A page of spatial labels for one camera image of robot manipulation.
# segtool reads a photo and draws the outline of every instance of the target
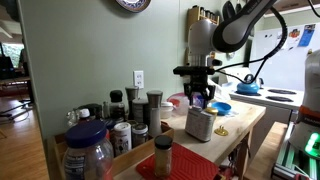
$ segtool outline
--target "black cable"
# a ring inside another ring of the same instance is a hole
[[[285,22],[285,20],[283,19],[283,17],[280,15],[280,13],[279,13],[274,7],[271,7],[270,10],[271,10],[272,13],[276,16],[276,18],[279,20],[280,25],[281,25],[281,28],[282,28],[282,37],[281,37],[278,45],[277,45],[271,52],[269,52],[267,55],[265,55],[265,56],[264,56],[263,58],[261,58],[261,59],[257,59],[257,60],[253,60],[253,61],[249,61],[249,62],[243,62],[243,63],[236,63],[236,64],[228,65],[228,66],[225,66],[225,67],[222,67],[222,68],[217,69],[216,72],[219,72],[219,73],[222,73],[222,74],[225,74],[225,75],[234,77],[234,78],[240,80],[240,82],[242,82],[242,83],[244,83],[244,84],[251,84],[251,83],[253,83],[253,82],[257,79],[257,77],[258,77],[258,75],[259,75],[262,67],[263,67],[264,64],[266,63],[266,61],[267,61],[269,58],[271,58],[273,55],[275,55],[278,51],[280,51],[280,49],[282,48],[282,46],[283,46],[284,43],[286,42],[287,36],[288,36],[287,25],[286,25],[286,22]],[[221,70],[223,70],[223,69],[225,69],[225,68],[234,67],[234,66],[238,66],[238,65],[243,65],[243,64],[247,64],[247,63],[249,63],[249,64],[250,64],[250,63],[255,63],[255,62],[259,62],[259,61],[262,61],[262,63],[261,63],[261,65],[260,65],[258,71],[256,72],[254,78],[251,79],[251,81],[249,81],[249,82],[245,82],[245,81],[241,80],[240,78],[238,78],[238,77],[236,77],[236,76],[233,76],[233,75],[231,75],[231,74],[227,74],[227,73],[221,72]]]
[[[308,0],[308,3],[309,3],[309,5],[310,5],[313,13],[314,13],[318,18],[320,18],[320,15],[319,15],[319,14],[317,13],[317,11],[314,9],[314,6],[313,6],[312,1],[311,1],[311,0]]]

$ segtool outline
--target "blue cap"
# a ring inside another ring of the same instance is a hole
[[[106,133],[104,122],[92,120],[73,126],[67,131],[65,138],[68,147],[79,149],[96,144],[106,137]]]

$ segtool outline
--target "jar lid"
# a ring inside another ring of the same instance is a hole
[[[159,135],[155,138],[154,145],[158,149],[169,149],[172,146],[172,138],[166,135]]]
[[[121,102],[122,92],[120,90],[113,90],[110,92],[111,102]]]
[[[116,125],[116,122],[111,118],[106,119],[105,123],[106,123],[106,128],[109,130],[113,129],[114,126]]]
[[[143,134],[148,132],[148,126],[143,123],[138,123],[132,128],[132,132],[135,134]]]
[[[162,102],[161,103],[161,107],[172,107],[172,106],[173,106],[172,102]]]
[[[207,107],[205,109],[205,111],[209,114],[212,114],[212,115],[217,115],[218,114],[218,109],[216,108],[212,108],[212,107]]]
[[[114,126],[115,131],[127,131],[131,128],[131,125],[127,122],[121,122]]]
[[[89,111],[89,109],[81,109],[81,110],[79,111],[79,116],[80,116],[80,118],[89,117],[89,116],[90,116],[90,111]]]
[[[70,148],[86,148],[105,138],[107,129],[105,123],[100,120],[92,120],[80,123],[70,128],[66,134],[66,143]]]

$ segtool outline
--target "spice jar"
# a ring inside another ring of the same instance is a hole
[[[113,150],[104,122],[92,120],[70,128],[63,158],[66,179],[112,179]]]
[[[132,126],[132,146],[137,147],[148,141],[148,126],[143,123]]]
[[[155,138],[154,144],[154,173],[157,177],[167,177],[171,173],[172,138],[166,135],[159,135]]]
[[[131,125],[127,122],[118,123],[114,126],[114,149],[116,156],[131,150]]]

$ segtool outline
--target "label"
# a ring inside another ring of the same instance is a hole
[[[64,162],[66,179],[84,179],[85,156],[67,155]]]
[[[213,121],[214,116],[189,109],[185,130],[199,140],[209,141],[211,139]]]

